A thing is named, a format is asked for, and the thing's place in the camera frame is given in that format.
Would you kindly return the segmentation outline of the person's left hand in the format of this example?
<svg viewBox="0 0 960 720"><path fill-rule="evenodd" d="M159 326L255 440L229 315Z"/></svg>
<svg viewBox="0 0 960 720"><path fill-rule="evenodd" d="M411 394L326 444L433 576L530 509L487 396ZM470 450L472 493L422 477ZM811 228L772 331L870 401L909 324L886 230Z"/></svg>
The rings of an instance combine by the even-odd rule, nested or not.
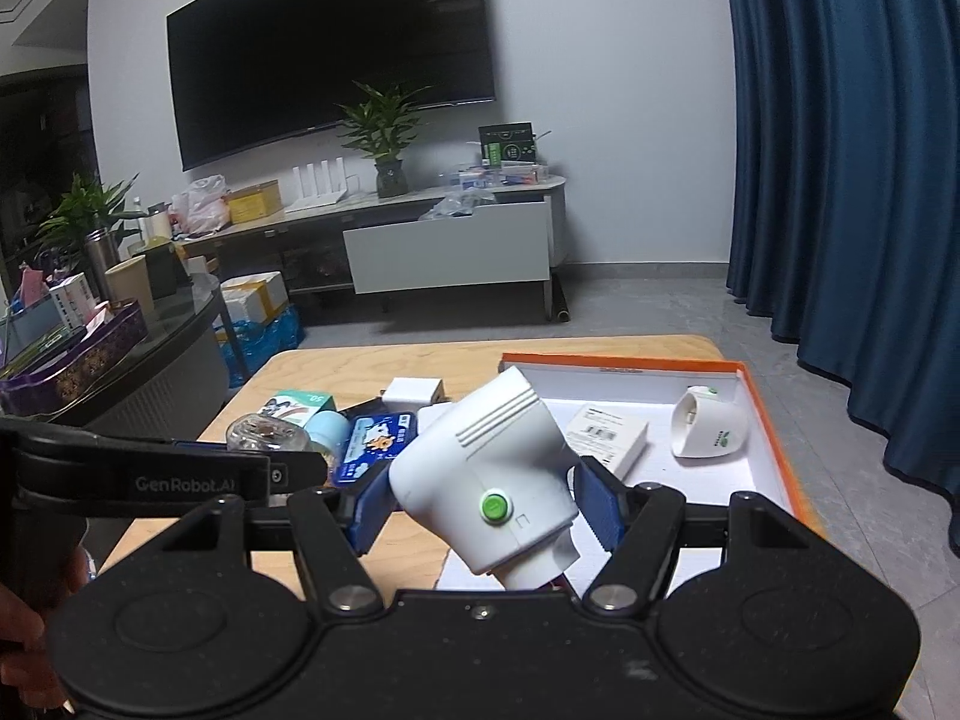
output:
<svg viewBox="0 0 960 720"><path fill-rule="evenodd" d="M2 695L13 695L17 709L61 709L67 696L46 653L46 618L2 587L2 640L14 651L2 655Z"/></svg>

